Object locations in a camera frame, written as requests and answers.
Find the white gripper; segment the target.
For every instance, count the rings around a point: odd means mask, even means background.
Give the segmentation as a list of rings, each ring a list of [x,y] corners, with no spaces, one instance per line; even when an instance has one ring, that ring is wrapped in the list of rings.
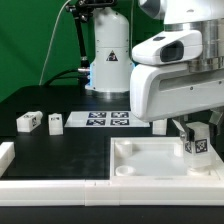
[[[183,144],[188,142],[188,127],[183,117],[212,109],[209,122],[224,120],[224,69],[190,73],[186,63],[160,67],[137,65],[130,80],[132,113],[144,122],[173,118]]]

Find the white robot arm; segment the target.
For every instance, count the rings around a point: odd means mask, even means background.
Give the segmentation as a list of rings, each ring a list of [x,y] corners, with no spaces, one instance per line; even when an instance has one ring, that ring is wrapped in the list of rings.
[[[224,106],[224,0],[139,0],[164,30],[124,54],[99,15],[90,86],[128,91],[134,116],[144,122]]]

